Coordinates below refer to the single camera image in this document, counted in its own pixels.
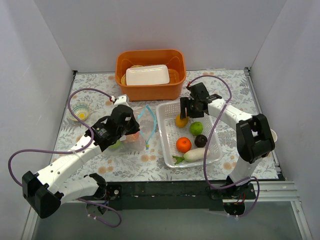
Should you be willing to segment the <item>peach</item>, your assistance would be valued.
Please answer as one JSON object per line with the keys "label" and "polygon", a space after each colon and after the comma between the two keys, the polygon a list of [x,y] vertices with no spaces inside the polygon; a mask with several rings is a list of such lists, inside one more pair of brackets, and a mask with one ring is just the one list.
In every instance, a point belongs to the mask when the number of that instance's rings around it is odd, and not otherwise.
{"label": "peach", "polygon": [[136,132],[134,134],[129,134],[125,136],[125,141],[128,143],[135,143],[140,139],[140,133]]}

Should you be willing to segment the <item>orange tangerine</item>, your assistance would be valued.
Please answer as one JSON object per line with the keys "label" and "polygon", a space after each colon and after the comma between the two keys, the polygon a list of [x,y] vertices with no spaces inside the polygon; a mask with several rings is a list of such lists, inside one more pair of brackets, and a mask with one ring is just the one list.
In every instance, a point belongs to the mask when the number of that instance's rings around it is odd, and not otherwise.
{"label": "orange tangerine", "polygon": [[186,153],[192,148],[192,143],[187,137],[181,137],[176,141],[176,149],[181,153]]}

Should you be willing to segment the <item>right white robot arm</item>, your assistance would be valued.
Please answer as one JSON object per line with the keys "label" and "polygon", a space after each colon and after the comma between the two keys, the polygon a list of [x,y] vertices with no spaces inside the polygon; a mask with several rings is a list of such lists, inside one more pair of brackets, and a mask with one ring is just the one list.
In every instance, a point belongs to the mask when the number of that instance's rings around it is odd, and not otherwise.
{"label": "right white robot arm", "polygon": [[248,188],[251,176],[258,164],[275,149],[275,140],[267,117],[262,113],[252,115],[225,101],[217,94],[210,95],[200,82],[187,85],[189,97],[180,98],[180,117],[216,117],[215,125],[224,122],[236,132],[238,160],[228,175],[224,186],[219,188],[225,195],[237,199]]}

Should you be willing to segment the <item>white radish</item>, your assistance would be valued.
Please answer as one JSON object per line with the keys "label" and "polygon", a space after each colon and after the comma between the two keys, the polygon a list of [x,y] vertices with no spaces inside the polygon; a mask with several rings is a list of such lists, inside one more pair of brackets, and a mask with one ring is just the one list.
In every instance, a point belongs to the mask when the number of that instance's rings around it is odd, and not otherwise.
{"label": "white radish", "polygon": [[205,155],[205,148],[200,147],[200,148],[195,148],[187,151],[184,153],[183,156],[175,156],[173,155],[172,158],[175,160],[175,165],[180,164],[182,162],[188,162],[188,163],[194,163],[200,160],[204,159]]}

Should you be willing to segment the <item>green lime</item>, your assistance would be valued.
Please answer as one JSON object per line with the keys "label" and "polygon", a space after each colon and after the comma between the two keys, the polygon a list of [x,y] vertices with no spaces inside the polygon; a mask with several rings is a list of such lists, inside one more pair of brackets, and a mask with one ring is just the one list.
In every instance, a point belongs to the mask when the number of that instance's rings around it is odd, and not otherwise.
{"label": "green lime", "polygon": [[202,134],[203,129],[204,129],[203,124],[199,121],[196,121],[190,125],[189,131],[193,136],[198,136]]}

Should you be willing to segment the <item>clear zip top bag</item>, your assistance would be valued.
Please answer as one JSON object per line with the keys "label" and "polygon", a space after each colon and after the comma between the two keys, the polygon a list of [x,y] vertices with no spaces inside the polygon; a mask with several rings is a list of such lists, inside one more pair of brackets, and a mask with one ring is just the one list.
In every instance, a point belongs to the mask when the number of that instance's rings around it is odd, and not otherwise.
{"label": "clear zip top bag", "polygon": [[135,154],[149,149],[149,142],[156,132],[156,115],[148,104],[135,109],[133,114],[139,124],[139,131],[134,134],[125,135],[114,145],[108,147],[103,153],[104,156]]}

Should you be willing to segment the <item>green apple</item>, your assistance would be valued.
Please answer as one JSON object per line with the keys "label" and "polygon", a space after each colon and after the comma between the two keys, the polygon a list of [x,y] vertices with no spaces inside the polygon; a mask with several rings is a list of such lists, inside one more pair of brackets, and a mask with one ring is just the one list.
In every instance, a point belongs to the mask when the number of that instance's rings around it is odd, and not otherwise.
{"label": "green apple", "polygon": [[116,150],[116,149],[118,149],[121,145],[122,145],[121,141],[120,141],[120,140],[117,140],[115,144],[109,146],[108,148],[109,148],[110,150]]}

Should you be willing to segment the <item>yellow mango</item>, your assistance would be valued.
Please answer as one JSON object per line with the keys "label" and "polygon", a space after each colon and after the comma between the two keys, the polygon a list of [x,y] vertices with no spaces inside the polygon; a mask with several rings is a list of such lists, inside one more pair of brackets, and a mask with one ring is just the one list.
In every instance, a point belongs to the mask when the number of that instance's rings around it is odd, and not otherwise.
{"label": "yellow mango", "polygon": [[175,124],[178,128],[182,129],[184,128],[189,122],[189,117],[181,118],[180,114],[176,116]]}

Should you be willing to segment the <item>floral table mat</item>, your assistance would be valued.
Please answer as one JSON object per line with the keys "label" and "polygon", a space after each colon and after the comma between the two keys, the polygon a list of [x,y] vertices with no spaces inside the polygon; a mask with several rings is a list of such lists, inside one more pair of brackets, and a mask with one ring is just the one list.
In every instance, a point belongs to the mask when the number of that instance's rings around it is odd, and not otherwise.
{"label": "floral table mat", "polygon": [[[243,70],[188,71],[186,79],[196,83],[203,82],[210,93],[230,99],[233,106],[244,112],[253,115],[258,112]],[[88,125],[93,125],[112,110],[107,94],[119,96],[122,93],[114,73],[77,73],[71,92],[74,93],[73,103],[89,104],[90,116],[86,121]],[[79,180],[92,173],[101,175],[108,182],[202,180],[204,176],[211,180],[224,180],[238,160],[236,133],[223,122],[220,122],[215,130],[221,144],[222,158],[206,167],[167,167],[160,135],[156,133],[148,150],[119,156],[102,153],[79,168],[69,180]]]}

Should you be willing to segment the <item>dark purple mangosteen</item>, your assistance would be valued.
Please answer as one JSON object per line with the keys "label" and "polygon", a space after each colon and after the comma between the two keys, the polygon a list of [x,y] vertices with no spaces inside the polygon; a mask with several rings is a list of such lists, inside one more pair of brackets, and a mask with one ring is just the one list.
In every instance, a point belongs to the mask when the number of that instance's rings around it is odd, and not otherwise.
{"label": "dark purple mangosteen", "polygon": [[197,148],[204,148],[208,142],[208,139],[205,135],[199,134],[194,139],[194,144]]}

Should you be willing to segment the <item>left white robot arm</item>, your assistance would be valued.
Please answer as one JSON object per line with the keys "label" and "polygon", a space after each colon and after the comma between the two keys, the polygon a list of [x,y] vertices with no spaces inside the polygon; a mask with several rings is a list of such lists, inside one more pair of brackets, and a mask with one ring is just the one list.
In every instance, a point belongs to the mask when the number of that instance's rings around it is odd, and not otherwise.
{"label": "left white robot arm", "polygon": [[107,193],[107,182],[97,173],[77,181],[66,180],[121,137],[139,130],[133,109],[123,104],[116,106],[109,116],[100,118],[85,132],[71,148],[70,154],[58,158],[37,173],[26,172],[22,176],[23,197],[42,219],[51,216],[62,204],[81,197],[103,199]]}

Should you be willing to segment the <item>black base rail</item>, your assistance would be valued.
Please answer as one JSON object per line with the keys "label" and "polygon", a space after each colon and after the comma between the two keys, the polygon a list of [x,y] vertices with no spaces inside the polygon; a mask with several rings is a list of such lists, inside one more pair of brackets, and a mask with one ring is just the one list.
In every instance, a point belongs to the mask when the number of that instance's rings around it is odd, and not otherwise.
{"label": "black base rail", "polygon": [[223,201],[254,200],[256,193],[249,184],[243,193],[214,190],[204,180],[198,181],[130,181],[109,182],[100,199],[115,210],[208,209],[223,211]]}

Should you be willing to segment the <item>orange plastic tub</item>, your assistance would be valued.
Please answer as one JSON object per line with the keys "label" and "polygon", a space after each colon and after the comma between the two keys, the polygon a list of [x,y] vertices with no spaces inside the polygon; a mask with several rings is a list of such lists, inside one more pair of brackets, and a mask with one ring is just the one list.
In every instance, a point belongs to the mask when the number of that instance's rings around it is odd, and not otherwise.
{"label": "orange plastic tub", "polygon": [[175,49],[126,51],[116,61],[116,83],[131,101],[177,99],[186,76],[184,55]]}

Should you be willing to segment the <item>white plastic basket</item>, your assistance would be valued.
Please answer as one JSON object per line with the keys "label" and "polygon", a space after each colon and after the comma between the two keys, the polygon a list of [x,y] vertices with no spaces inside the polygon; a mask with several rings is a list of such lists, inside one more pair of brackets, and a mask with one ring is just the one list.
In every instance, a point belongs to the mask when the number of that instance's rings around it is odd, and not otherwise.
{"label": "white plastic basket", "polygon": [[191,124],[200,122],[203,125],[202,134],[208,137],[214,125],[214,120],[208,115],[201,118],[190,118],[185,127],[179,128],[176,125],[176,117],[179,113],[180,102],[178,100],[161,103],[156,107],[156,117],[164,162],[167,167],[172,169],[202,166],[202,159],[195,162],[187,162],[184,160],[179,164],[175,164],[176,159],[174,159],[173,156],[183,155],[182,152],[178,151],[176,142],[180,138],[188,138],[192,144],[191,148],[196,149],[197,147],[194,143],[196,137],[190,132]]}

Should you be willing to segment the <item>white rectangular dish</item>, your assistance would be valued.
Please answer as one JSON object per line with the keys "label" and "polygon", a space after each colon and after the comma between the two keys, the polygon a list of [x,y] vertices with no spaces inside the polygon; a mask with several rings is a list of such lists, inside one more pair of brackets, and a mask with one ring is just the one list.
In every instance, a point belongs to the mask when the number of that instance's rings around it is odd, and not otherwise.
{"label": "white rectangular dish", "polygon": [[168,67],[163,64],[130,67],[125,75],[127,86],[153,86],[170,82]]}

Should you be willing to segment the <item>yellow plate in tub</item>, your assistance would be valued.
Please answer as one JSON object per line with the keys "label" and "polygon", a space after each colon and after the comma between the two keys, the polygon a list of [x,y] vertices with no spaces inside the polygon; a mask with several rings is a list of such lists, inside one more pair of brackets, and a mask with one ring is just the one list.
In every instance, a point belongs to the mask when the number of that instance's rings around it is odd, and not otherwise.
{"label": "yellow plate in tub", "polygon": [[[141,65],[132,65],[131,68],[138,68],[138,67],[142,67]],[[126,85],[127,82],[126,82],[126,74],[124,74],[122,77],[121,77],[121,80],[120,80],[120,83],[122,85]]]}

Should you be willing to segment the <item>white cup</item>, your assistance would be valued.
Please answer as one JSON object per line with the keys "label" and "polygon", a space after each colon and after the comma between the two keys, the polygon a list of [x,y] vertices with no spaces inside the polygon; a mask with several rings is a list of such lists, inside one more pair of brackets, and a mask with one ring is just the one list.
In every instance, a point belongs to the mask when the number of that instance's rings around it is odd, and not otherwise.
{"label": "white cup", "polygon": [[276,132],[273,129],[271,129],[270,132],[271,132],[273,141],[276,142],[278,140],[278,136],[277,136]]}

